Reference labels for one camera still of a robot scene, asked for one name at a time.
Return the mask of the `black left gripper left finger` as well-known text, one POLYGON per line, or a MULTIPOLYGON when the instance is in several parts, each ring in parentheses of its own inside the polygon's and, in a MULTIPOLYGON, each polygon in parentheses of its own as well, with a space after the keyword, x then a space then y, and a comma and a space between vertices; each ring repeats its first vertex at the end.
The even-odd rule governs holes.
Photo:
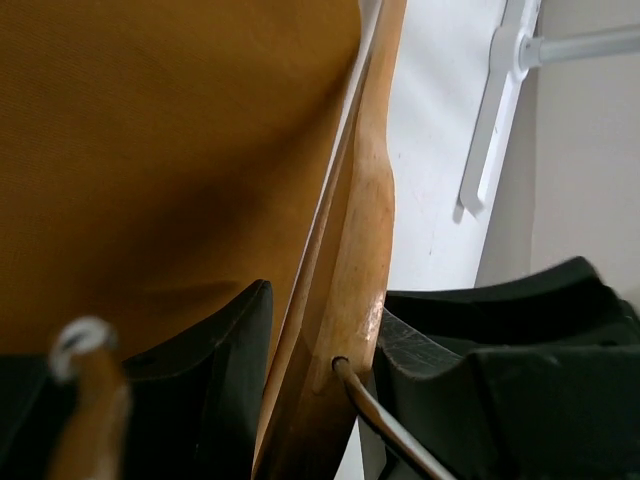
MULTIPOLYGON (((227 305, 123 364, 133 408, 125 479, 247 479, 265 382, 272 286, 227 305)), ((41 479, 76 404, 42 355, 1 357, 1 476, 41 479)))

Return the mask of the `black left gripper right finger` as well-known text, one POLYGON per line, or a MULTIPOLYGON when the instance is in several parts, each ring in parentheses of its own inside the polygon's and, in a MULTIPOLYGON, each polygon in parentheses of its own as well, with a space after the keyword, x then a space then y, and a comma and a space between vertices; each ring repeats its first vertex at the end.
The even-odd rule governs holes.
POLYGON ((639 312, 582 257, 389 292, 373 371, 382 406, 460 479, 639 475, 639 312))

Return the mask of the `wooden clothes hanger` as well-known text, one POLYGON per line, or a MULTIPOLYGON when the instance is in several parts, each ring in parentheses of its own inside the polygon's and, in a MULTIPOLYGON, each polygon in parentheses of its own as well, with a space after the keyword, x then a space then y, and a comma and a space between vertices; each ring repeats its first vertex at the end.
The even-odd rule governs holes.
POLYGON ((384 1, 354 66, 328 170, 264 390, 252 475, 331 479, 357 419, 417 471, 446 470, 366 388, 391 263, 395 187, 387 116, 406 5, 384 1))

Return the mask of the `brown trousers with striped trim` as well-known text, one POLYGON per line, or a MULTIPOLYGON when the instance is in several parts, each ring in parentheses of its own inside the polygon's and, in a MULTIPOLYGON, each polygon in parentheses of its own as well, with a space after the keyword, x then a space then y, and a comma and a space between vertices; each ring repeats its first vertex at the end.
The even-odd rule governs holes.
POLYGON ((77 394, 41 479, 125 479, 124 362, 266 280, 252 475, 371 18, 363 1, 2 3, 1 357, 42 355, 77 394))

